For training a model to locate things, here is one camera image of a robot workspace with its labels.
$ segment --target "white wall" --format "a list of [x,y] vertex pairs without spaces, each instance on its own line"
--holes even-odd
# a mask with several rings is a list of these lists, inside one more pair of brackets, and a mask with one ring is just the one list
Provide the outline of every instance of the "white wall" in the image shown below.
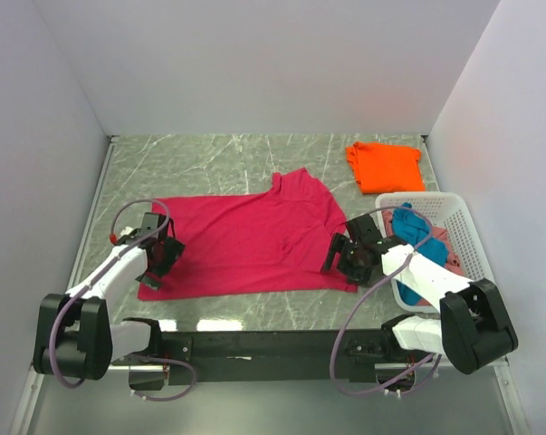
[[34,0],[109,134],[430,132],[498,0]]
[[474,215],[520,338],[522,402],[546,434],[546,1],[502,0],[429,149]]
[[33,356],[39,302],[67,285],[106,139],[29,0],[0,0],[0,434]]

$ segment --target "blue cloth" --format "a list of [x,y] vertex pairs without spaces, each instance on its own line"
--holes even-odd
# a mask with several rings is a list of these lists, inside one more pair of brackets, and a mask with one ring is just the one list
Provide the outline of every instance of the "blue cloth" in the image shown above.
[[[403,207],[411,208],[411,204],[406,202],[403,204]],[[409,210],[396,209],[393,212],[391,224],[393,227],[393,234],[403,238],[412,246],[417,245],[417,243],[426,237],[429,232],[426,221],[421,217],[414,215]],[[445,243],[435,238],[427,240],[417,252],[440,266],[445,266],[449,254],[445,247]],[[408,305],[415,305],[421,300],[421,297],[407,285],[398,283],[398,289],[401,300]]]

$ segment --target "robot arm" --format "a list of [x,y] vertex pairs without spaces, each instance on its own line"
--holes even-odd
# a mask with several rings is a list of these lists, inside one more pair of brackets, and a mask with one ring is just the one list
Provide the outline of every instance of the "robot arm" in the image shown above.
[[340,254],[337,269],[350,281],[367,285],[375,268],[385,275],[411,262],[396,277],[440,313],[438,319],[403,315],[387,322],[402,349],[445,355],[460,372],[469,374],[518,347],[518,338],[500,292],[487,279],[476,282],[456,275],[398,237],[382,238],[367,214],[346,224],[351,239],[334,235],[323,269]]
[[[110,324],[115,304],[135,280],[159,288],[158,278],[170,270],[182,255],[184,245],[168,236],[168,226],[157,237],[150,237],[123,254],[103,277],[92,284],[95,276],[133,240],[151,233],[166,216],[145,213],[140,228],[127,228],[114,244],[110,255],[77,286],[64,295],[47,295],[41,302],[35,338],[34,368],[39,373],[52,373],[49,360],[49,335],[56,315],[85,286],[90,287],[65,315],[60,330],[56,355],[60,370],[66,376],[99,379],[110,363],[125,355],[153,351],[150,343],[158,331],[146,319],[125,319]],[[72,326],[79,325],[77,330]]]
[[[147,213],[141,228],[115,243],[109,259],[145,231],[158,228],[165,219],[163,215]],[[413,253],[413,247],[402,240],[382,238],[369,215],[349,221],[347,228],[350,238],[336,234],[331,240],[323,269],[331,268],[339,255],[337,269],[350,281],[366,285],[376,268],[390,274],[404,264],[408,255],[413,255],[409,267],[396,279],[422,295],[437,309],[440,318],[402,315],[385,322],[381,329],[347,331],[338,355],[343,367],[338,376],[374,382],[376,364],[406,363],[429,353],[444,354],[459,371],[471,373],[516,349],[516,334],[493,283],[472,282],[452,274]],[[162,332],[158,321],[135,318],[110,325],[113,307],[132,280],[158,288],[158,278],[169,271],[183,250],[184,245],[169,237],[166,229],[122,256],[75,302],[57,332],[55,355],[63,375],[97,380],[111,362],[137,353],[191,363],[204,382],[327,377],[327,361],[336,331]],[[102,267],[84,283],[91,283],[91,277]],[[48,345],[55,317],[83,287],[82,283],[65,295],[47,295],[42,300],[34,349],[37,372],[52,373]],[[74,324],[79,329],[73,330]],[[172,376],[172,372],[169,381],[186,383]]]

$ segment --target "laundry basket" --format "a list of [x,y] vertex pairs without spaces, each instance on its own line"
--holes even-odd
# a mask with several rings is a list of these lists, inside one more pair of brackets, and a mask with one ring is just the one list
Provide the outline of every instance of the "laundry basket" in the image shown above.
[[[398,192],[385,193],[376,199],[376,206],[401,206],[408,202],[416,211],[423,213],[436,227],[447,229],[452,248],[460,257],[465,276],[472,280],[493,280],[492,270],[475,230],[474,222],[464,200],[455,193],[445,192]],[[378,213],[379,229],[386,235],[382,213]],[[401,299],[398,282],[393,280],[393,296],[404,310],[414,313],[435,313],[431,305],[408,305]]]

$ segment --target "metal frame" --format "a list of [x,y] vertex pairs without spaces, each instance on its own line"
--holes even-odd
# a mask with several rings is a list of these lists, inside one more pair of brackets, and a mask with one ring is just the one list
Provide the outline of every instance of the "metal frame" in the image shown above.
[[496,379],[498,380],[498,386],[500,387],[500,393],[504,400],[504,407],[508,414],[508,419],[512,425],[513,435],[530,435],[532,434],[524,408],[522,407],[522,401],[518,395],[516,384],[512,377],[512,369],[510,365],[495,366],[494,371],[496,373]]

